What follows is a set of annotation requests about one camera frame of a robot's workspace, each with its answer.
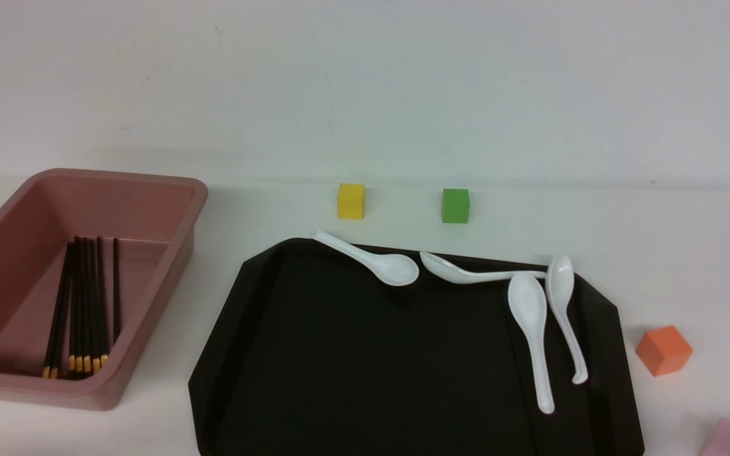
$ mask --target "white spoon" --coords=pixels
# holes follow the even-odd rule
[[[377,255],[356,248],[350,243],[339,240],[320,230],[315,232],[312,239],[362,263],[366,268],[371,269],[376,278],[388,285],[405,286],[415,282],[418,278],[418,265],[408,256],[398,254]]]
[[[517,272],[523,271],[507,271],[507,272],[469,272],[453,265],[440,256],[420,251],[421,262],[426,270],[434,275],[443,278],[447,282],[467,285],[470,283],[494,282],[495,280],[509,280]],[[545,272],[525,271],[536,278],[545,278]]]
[[[551,381],[548,379],[548,365],[545,363],[545,318],[548,316],[548,304],[545,303],[545,294],[539,282],[531,274],[521,272],[512,277],[509,283],[509,309],[528,341],[539,410],[542,413],[553,413],[554,398],[551,395]]]
[[[573,368],[576,370],[573,375],[573,383],[582,384],[587,380],[587,365],[579,342],[576,340],[576,334],[573,333],[570,320],[568,320],[568,303],[573,294],[573,266],[567,256],[557,256],[548,266],[545,277],[545,294],[548,297],[548,303],[551,304],[551,312],[562,328],[562,334],[565,335],[568,349],[573,356]]]

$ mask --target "black chopstick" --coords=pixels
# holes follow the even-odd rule
[[[83,350],[81,350],[81,356],[84,361],[84,376],[90,376],[92,374],[92,334],[89,330],[89,308],[90,308],[90,297],[92,296],[92,283],[91,274],[92,268],[89,265],[89,238],[84,237],[83,240],[84,250],[84,295],[81,299],[80,313],[81,313],[81,343]]]
[[[61,376],[61,360],[63,360],[64,336],[67,334],[67,314],[72,306],[73,283],[75,282],[75,262],[78,258],[75,243],[67,243],[67,254],[69,255],[69,267],[65,277],[63,301],[61,301],[61,315],[58,317],[58,331],[55,334],[55,354],[53,355],[52,369],[49,370],[49,378]]]
[[[58,364],[55,358],[60,358],[61,346],[58,342],[63,341],[63,336],[58,338],[58,332],[61,331],[63,325],[66,324],[66,315],[61,315],[67,295],[67,283],[69,281],[70,256],[72,256],[72,247],[67,243],[67,250],[64,252],[63,266],[61,267],[61,280],[58,283],[58,294],[55,296],[55,310],[53,312],[53,323],[49,328],[49,338],[47,338],[47,350],[44,355],[44,370],[41,373],[43,378],[58,378]]]
[[[119,268],[119,239],[114,238],[113,242],[113,256],[112,256],[112,271],[113,271],[113,298],[112,298],[112,346],[117,343],[117,337],[120,335],[120,327],[122,326],[122,310],[120,306],[120,268]]]
[[[80,237],[75,236],[75,250],[77,252],[77,269],[75,271],[75,292],[72,295],[72,309],[70,315],[70,332],[69,332],[69,362],[70,376],[80,378],[84,375],[84,357],[82,355],[84,344],[83,338],[83,301],[84,301],[84,278],[86,270],[84,269],[85,251],[84,242]]]
[[[109,358],[109,327],[106,323],[106,277],[103,270],[103,239],[98,237],[98,335],[99,364],[101,368]]]
[[[89,292],[89,356],[92,359],[92,373],[101,372],[101,329],[99,329],[98,306],[99,297],[98,278],[98,245],[95,240],[89,239],[89,283],[92,286]]]

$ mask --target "white surface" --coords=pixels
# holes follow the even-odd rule
[[[0,0],[0,174],[50,167],[730,188],[730,1]]]
[[[568,306],[570,305],[571,296],[573,296],[574,283],[573,265],[565,255],[559,255],[554,258],[548,265],[548,273],[545,278],[545,295],[548,297],[548,305],[551,313],[554,314],[556,323],[562,329],[565,335],[565,341],[568,343],[571,357],[573,357],[573,367],[576,372],[573,375],[574,384],[582,384],[587,381],[587,364],[585,363],[585,355],[576,340],[576,334],[573,332],[570,320],[568,320]]]
[[[0,178],[0,205],[21,182]],[[191,263],[119,406],[0,402],[0,455],[196,454],[186,381],[241,263],[316,228],[516,262],[563,252],[618,305],[646,454],[696,456],[717,419],[730,419],[730,193],[473,188],[470,223],[452,225],[440,223],[435,188],[369,187],[365,219],[339,220],[332,184],[208,184]],[[655,379],[634,349],[645,329],[666,324],[695,354],[681,372]]]
[[[509,309],[528,343],[537,406],[540,412],[550,415],[554,412],[554,396],[545,362],[545,319],[548,317],[545,292],[531,274],[520,272],[509,282],[508,300]]]

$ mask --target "black tray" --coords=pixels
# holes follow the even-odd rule
[[[508,281],[452,285],[421,274],[383,285],[308,239],[247,260],[188,387],[207,455],[576,455],[644,453],[616,306],[576,277],[571,323],[590,379],[548,315],[556,412],[536,404]],[[474,271],[543,266],[446,256]]]

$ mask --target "plastic container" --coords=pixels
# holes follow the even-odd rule
[[[114,408],[191,256],[207,196],[198,180],[145,174],[48,170],[24,182],[0,208],[0,399]],[[111,239],[120,239],[122,330],[97,375],[44,379],[64,249],[73,236],[104,237],[107,265]],[[105,270],[111,328],[111,268]]]

